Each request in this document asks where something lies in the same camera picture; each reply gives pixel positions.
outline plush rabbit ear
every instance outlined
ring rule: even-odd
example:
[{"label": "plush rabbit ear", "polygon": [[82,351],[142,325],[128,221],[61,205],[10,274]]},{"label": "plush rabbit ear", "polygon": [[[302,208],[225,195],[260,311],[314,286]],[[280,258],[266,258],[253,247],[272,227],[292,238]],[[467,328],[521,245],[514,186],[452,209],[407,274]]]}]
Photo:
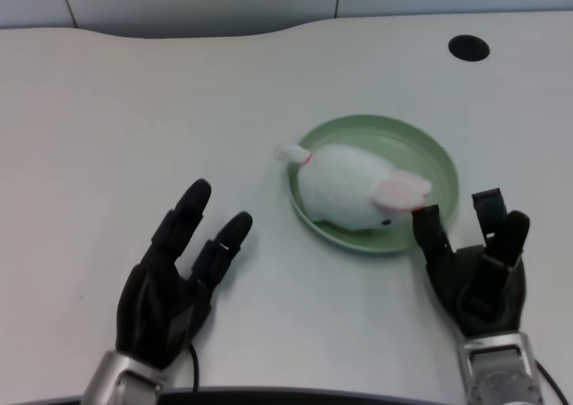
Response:
[{"label": "plush rabbit ear", "polygon": [[376,189],[372,201],[382,208],[414,211],[424,206],[431,191],[430,181],[405,170],[396,170]]}]

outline white table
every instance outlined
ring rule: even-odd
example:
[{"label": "white table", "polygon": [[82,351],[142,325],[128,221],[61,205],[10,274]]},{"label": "white table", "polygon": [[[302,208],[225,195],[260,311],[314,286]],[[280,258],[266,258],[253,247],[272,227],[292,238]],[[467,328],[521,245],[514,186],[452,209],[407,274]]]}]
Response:
[{"label": "white table", "polygon": [[[211,203],[178,266],[240,210],[253,231],[196,347],[202,385],[299,386],[462,403],[456,342],[419,257],[361,257],[301,226],[273,148],[331,118],[393,116],[470,194],[530,215],[522,327],[573,397],[573,13],[316,22],[234,39],[0,32],[0,403],[82,393],[165,212],[197,177]],[[457,60],[469,33],[492,53]],[[173,369],[192,380],[189,358]],[[552,397],[547,393],[547,401]]]}]

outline round hole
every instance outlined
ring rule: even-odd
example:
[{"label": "round hole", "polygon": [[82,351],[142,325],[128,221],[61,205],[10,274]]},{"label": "round hole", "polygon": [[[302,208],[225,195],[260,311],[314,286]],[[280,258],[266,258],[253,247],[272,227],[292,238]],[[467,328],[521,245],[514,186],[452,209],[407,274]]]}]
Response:
[{"label": "round hole", "polygon": [[460,60],[479,62],[490,54],[490,48],[484,40],[472,35],[459,35],[448,44],[449,52]]}]

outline stuffed rabbit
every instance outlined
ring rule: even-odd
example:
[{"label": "stuffed rabbit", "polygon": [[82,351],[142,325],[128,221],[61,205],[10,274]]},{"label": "stuffed rabbit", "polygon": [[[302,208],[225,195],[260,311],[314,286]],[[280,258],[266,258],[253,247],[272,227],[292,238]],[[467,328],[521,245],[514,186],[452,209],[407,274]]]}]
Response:
[{"label": "stuffed rabbit", "polygon": [[284,145],[275,156],[300,165],[298,191],[308,218],[348,230],[391,228],[423,207],[432,190],[424,178],[347,145],[328,144],[316,151]]}]

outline black cable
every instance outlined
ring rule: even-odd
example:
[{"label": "black cable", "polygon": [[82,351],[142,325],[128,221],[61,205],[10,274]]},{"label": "black cable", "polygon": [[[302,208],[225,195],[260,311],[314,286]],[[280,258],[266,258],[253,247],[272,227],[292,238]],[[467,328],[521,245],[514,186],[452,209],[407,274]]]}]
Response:
[{"label": "black cable", "polygon": [[189,344],[189,353],[191,354],[191,360],[193,362],[193,394],[196,394],[199,390],[199,358],[197,357],[197,351],[193,344]]},{"label": "black cable", "polygon": [[569,401],[567,401],[567,398],[565,397],[565,395],[563,394],[563,392],[561,391],[561,389],[559,388],[557,383],[555,383],[555,380],[553,380],[553,377],[551,375],[549,375],[549,372],[547,372],[547,370],[543,367],[543,365],[541,363],[539,363],[538,360],[536,360],[535,363],[537,364],[537,369],[539,370],[539,372],[541,372],[541,375],[543,375],[543,378],[545,378],[545,380],[547,380],[547,384],[549,384],[551,386],[551,388],[553,389],[553,391],[555,392],[555,394],[557,395],[557,397],[559,398],[561,403],[563,405],[569,405]]}]

